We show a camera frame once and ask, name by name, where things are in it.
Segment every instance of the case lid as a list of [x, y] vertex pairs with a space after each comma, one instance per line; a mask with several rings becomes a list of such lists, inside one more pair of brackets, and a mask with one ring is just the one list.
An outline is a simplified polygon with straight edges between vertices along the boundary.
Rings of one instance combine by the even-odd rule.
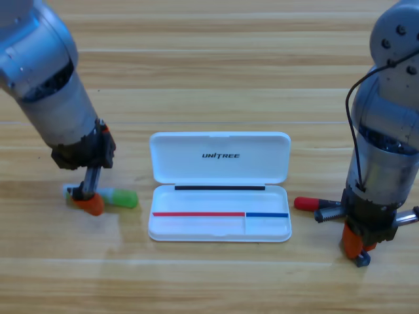
[[281, 132], [173, 132], [150, 139], [155, 179], [190, 185], [278, 184], [291, 140]]

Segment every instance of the orange gripper tip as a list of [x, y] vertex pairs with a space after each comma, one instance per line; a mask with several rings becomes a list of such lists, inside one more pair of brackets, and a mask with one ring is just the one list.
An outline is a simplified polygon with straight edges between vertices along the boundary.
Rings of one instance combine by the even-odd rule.
[[345, 226], [343, 228], [342, 241], [346, 256], [349, 259], [356, 258], [359, 254], [361, 254], [363, 248], [362, 238], [353, 233], [347, 222], [345, 222]]
[[103, 199], [98, 193], [95, 193], [94, 196], [87, 201], [73, 201], [80, 209], [82, 209], [86, 213], [91, 214], [92, 216], [102, 215], [103, 208], [105, 207]]
[[377, 243], [374, 243], [374, 244], [372, 244], [372, 245], [370, 245], [368, 247], [364, 246], [363, 249], [364, 249], [365, 252], [369, 252], [369, 251], [375, 249], [376, 246], [377, 246]]

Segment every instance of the red marker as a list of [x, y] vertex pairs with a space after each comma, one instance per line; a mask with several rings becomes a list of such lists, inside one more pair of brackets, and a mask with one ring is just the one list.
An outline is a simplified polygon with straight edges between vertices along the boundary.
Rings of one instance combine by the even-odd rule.
[[294, 207], [301, 211], [317, 211], [318, 209], [340, 206], [339, 201], [321, 200], [319, 198], [296, 198]]

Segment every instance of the black strip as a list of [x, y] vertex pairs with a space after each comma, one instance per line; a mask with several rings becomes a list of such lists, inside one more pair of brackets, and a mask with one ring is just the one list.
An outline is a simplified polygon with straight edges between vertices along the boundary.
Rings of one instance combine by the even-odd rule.
[[264, 191], [264, 186], [217, 186], [217, 185], [181, 185], [175, 186], [175, 190], [252, 190]]

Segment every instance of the blue line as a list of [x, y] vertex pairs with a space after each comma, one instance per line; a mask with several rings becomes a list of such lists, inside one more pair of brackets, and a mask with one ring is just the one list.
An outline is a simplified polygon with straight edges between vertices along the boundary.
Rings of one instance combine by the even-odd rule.
[[246, 217], [288, 218], [288, 214], [287, 213], [246, 213]]

